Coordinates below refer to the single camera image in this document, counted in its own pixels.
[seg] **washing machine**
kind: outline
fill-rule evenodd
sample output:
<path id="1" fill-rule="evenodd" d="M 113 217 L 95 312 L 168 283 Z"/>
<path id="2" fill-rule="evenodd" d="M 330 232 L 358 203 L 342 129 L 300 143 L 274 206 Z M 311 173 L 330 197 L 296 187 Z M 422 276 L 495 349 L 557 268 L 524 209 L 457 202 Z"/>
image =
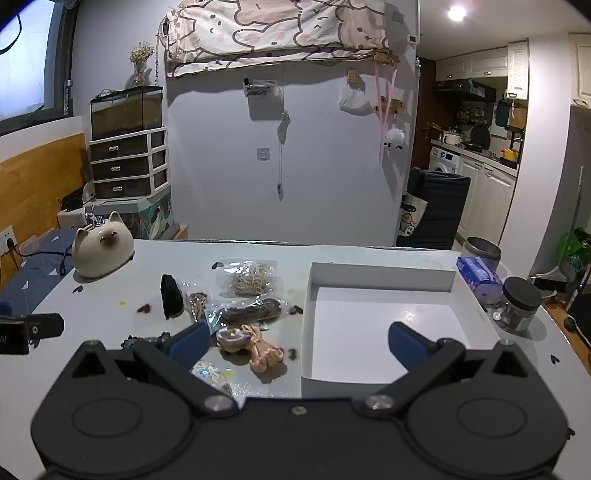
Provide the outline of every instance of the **washing machine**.
<path id="1" fill-rule="evenodd" d="M 431 149 L 431 154 L 429 155 L 429 170 L 455 173 L 459 165 L 460 155 L 439 147 L 433 147 Z"/>

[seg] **white table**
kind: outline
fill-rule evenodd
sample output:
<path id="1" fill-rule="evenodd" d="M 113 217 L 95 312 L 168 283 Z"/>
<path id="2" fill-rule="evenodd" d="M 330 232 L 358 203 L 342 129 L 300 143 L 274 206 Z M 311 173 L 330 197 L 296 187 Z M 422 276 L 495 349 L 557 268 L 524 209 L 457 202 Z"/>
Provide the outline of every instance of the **white table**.
<path id="1" fill-rule="evenodd" d="M 20 480 L 30 480 L 43 466 L 30 438 L 33 414 L 43 397 L 80 344 L 99 339 L 107 348 L 119 348 L 128 335 L 152 336 L 163 331 L 175 334 L 190 325 L 188 314 L 164 320 L 160 277 L 171 274 L 177 281 L 191 281 L 219 298 L 212 265 L 229 258 L 276 260 L 282 278 L 282 296 L 304 306 L 308 273 L 313 261 L 396 267 L 452 268 L 458 253 L 334 246 L 260 245 L 249 243 L 202 243 L 135 241 L 135 258 L 113 274 L 83 285 L 72 273 L 43 300 L 36 313 L 59 312 L 66 325 L 57 339 L 43 340 L 28 356 L 0 357 L 0 465 Z M 499 269 L 502 278 L 508 275 Z M 137 313 L 145 304 L 149 314 Z M 288 316 L 264 332 L 266 339 L 284 349 L 299 350 L 302 315 Z M 591 379 L 552 318 L 540 309 L 532 322 L 529 338 L 499 330 L 501 338 L 512 338 L 537 367 L 556 396 L 576 435 L 561 454 L 556 474 L 563 480 L 588 480 L 591 472 Z M 560 359 L 553 365 L 550 355 Z M 230 369 L 230 384 L 238 397 L 300 395 L 300 363 L 285 361 L 287 371 L 262 383 L 248 368 L 226 362 L 217 350 L 205 357 L 224 371 Z"/>

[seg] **white wall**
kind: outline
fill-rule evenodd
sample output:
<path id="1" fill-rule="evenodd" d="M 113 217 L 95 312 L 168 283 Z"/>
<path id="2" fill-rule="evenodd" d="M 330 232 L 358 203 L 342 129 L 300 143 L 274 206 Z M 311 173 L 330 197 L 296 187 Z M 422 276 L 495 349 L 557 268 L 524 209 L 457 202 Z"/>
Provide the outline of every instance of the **white wall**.
<path id="1" fill-rule="evenodd" d="M 132 73 L 129 51 L 137 41 L 154 41 L 170 5 L 165 0 L 85 0 L 80 4 L 72 95 L 75 113 L 83 116 L 87 140 L 88 102 L 103 89 L 124 87 Z M 398 7 L 414 34 L 415 3 L 407 0 Z M 405 38 L 406 32 L 398 33 Z M 399 54 L 404 49 L 395 96 L 413 111 L 415 50 L 394 45 Z M 163 48 L 160 54 L 162 67 Z M 180 79 L 167 79 L 161 70 L 173 209 L 175 217 L 189 225 L 192 238 L 394 243 L 403 177 L 410 164 L 409 144 L 404 150 L 391 151 L 391 158 L 378 165 L 376 115 L 353 116 L 338 107 L 349 68 L 362 73 L 366 93 L 375 103 L 371 61 L 332 67 L 286 64 Z M 285 84 L 291 125 L 283 148 L 282 200 L 277 195 L 280 112 L 260 105 L 262 99 L 247 101 L 242 91 L 245 76 Z M 411 116 L 400 115 L 398 125 L 412 141 Z M 269 161 L 256 160 L 256 149 L 261 147 L 271 149 Z"/>
<path id="2" fill-rule="evenodd" d="M 571 107 L 569 136 L 564 155 L 564 165 L 554 208 L 532 271 L 547 272 L 556 266 L 556 247 L 570 228 L 577 202 L 577 190 L 581 166 L 583 167 L 581 205 L 575 227 L 587 231 L 591 215 L 591 112 Z"/>
<path id="3" fill-rule="evenodd" d="M 568 35 L 530 38 L 527 132 L 500 245 L 502 261 L 520 277 L 530 274 L 553 211 L 569 131 L 570 92 Z"/>
<path id="4" fill-rule="evenodd" d="M 0 163 L 33 148 L 82 132 L 82 118 L 73 116 L 3 135 L 0 137 Z"/>

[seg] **clear plastic bag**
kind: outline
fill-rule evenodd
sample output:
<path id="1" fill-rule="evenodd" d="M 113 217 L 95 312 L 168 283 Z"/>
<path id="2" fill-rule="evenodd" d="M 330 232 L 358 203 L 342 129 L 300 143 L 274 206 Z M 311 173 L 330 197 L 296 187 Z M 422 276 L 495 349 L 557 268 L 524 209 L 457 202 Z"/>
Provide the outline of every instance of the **clear plastic bag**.
<path id="1" fill-rule="evenodd" d="M 183 295 L 184 309 L 191 316 L 191 320 L 195 323 L 206 321 L 206 307 L 211 299 L 209 293 L 196 283 L 186 281 L 179 285 L 179 289 Z"/>
<path id="2" fill-rule="evenodd" d="M 218 262 L 216 283 L 225 297 L 258 297 L 278 291 L 277 262 L 264 260 L 223 260 Z"/>
<path id="3" fill-rule="evenodd" d="M 269 295 L 251 300 L 233 300 L 206 306 L 206 319 L 211 333 L 226 327 L 263 325 L 289 314 L 290 305 Z"/>

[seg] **wooden panel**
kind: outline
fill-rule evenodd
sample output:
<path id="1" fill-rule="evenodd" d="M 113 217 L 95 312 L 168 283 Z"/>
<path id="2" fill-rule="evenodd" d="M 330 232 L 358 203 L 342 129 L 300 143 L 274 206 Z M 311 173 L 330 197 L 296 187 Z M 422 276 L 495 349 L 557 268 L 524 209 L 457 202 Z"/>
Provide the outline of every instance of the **wooden panel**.
<path id="1" fill-rule="evenodd" d="M 546 311 L 548 311 L 556 325 L 558 325 L 558 328 L 560 328 L 570 343 L 570 346 L 581 360 L 581 363 L 587 369 L 587 372 L 591 374 L 591 352 L 576 333 L 571 333 L 566 328 L 564 328 L 564 319 L 568 315 L 562 308 L 562 305 L 552 302 L 544 305 L 544 308 Z"/>
<path id="2" fill-rule="evenodd" d="M 18 242 L 58 228 L 58 199 L 84 185 L 84 135 L 34 148 L 0 163 L 0 231 L 12 225 Z M 1 259 L 0 285 L 15 274 L 9 255 Z"/>
<path id="3" fill-rule="evenodd" d="M 460 106 L 458 99 L 435 93 L 436 62 L 421 58 L 421 79 L 418 87 L 417 121 L 413 145 L 412 166 L 429 169 L 431 139 L 437 138 L 436 130 L 426 131 L 427 123 L 438 124 L 443 129 L 454 123 L 456 111 Z"/>

